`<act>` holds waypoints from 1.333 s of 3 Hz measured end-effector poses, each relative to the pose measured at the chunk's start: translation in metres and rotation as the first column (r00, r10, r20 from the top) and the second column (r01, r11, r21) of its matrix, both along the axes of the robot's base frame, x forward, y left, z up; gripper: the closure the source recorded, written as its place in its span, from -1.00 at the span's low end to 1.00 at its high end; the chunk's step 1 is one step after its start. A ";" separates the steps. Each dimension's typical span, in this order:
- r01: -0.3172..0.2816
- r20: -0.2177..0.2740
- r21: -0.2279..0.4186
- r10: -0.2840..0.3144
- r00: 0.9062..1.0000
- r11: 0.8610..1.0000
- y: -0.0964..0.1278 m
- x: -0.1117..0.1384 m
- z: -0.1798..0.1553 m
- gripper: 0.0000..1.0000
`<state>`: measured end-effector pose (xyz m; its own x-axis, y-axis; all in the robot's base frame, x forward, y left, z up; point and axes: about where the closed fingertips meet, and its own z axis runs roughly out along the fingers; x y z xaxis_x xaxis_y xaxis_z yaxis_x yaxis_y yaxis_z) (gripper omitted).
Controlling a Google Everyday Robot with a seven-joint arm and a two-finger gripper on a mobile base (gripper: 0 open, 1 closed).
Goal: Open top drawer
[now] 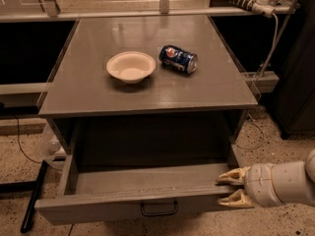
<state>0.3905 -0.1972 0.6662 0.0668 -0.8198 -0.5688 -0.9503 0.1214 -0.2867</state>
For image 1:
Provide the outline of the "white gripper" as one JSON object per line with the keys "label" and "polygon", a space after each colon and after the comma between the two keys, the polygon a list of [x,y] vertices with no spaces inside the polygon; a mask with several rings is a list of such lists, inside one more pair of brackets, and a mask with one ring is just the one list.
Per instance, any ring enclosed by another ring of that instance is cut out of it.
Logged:
{"label": "white gripper", "polygon": [[218,203],[224,207],[250,208],[253,207],[251,200],[262,207],[277,207],[283,204],[273,186],[272,164],[258,163],[251,167],[235,168],[219,175],[216,182],[244,184],[245,191],[239,189],[228,197],[218,199]]}

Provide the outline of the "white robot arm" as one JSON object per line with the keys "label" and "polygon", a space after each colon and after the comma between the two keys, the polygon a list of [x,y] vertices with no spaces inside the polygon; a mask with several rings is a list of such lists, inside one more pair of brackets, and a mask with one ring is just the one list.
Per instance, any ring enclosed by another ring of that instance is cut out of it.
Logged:
{"label": "white robot arm", "polygon": [[304,161],[257,163],[221,174],[218,184],[240,186],[218,203],[224,207],[315,206],[315,149]]}

